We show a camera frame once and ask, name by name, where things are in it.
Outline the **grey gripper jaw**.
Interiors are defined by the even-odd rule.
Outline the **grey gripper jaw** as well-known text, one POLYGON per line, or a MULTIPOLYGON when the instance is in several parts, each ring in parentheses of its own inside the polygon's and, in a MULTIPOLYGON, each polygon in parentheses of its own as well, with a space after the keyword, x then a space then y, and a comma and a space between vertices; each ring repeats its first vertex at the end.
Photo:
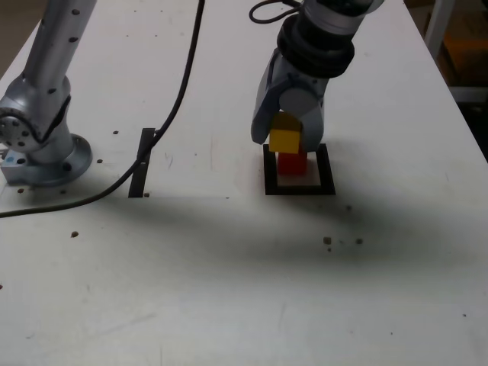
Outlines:
POLYGON ((262 145, 268 138, 271 120, 278 112, 279 95, 283 89, 284 77, 278 65, 281 54, 278 49, 272 53, 258 86, 255 109, 252 117, 251 137, 254 143, 262 145))
POLYGON ((281 110, 301 124, 301 145, 304 151, 317 151, 324 133, 323 110, 313 93, 302 88, 289 88, 279 98, 281 110))

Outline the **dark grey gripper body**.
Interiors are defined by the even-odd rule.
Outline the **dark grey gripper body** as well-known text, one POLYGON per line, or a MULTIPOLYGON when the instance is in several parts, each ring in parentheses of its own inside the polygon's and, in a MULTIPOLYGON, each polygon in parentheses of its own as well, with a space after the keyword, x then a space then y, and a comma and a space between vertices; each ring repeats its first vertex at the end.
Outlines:
POLYGON ((293 83, 304 82, 305 85, 310 86, 315 92, 324 92, 329 84, 328 79, 313 77, 301 72, 278 52, 274 61, 274 81, 278 82, 285 79, 291 80, 293 83))

